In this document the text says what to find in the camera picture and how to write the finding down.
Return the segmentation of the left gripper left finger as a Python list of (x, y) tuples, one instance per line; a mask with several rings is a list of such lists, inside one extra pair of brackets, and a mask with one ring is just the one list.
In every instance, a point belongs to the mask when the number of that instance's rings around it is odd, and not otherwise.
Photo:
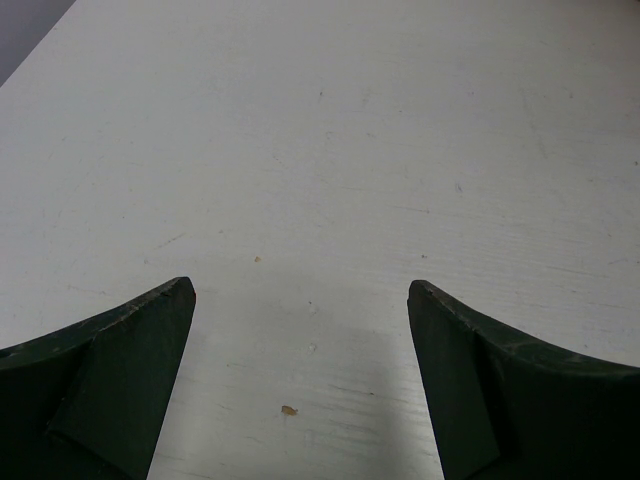
[(2, 478), (146, 478), (195, 305), (177, 277), (2, 349)]

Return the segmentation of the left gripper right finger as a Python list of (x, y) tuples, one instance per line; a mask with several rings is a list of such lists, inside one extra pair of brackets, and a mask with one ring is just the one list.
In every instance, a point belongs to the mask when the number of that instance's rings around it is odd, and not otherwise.
[(416, 280), (409, 323), (448, 479), (635, 479), (639, 371), (540, 340)]

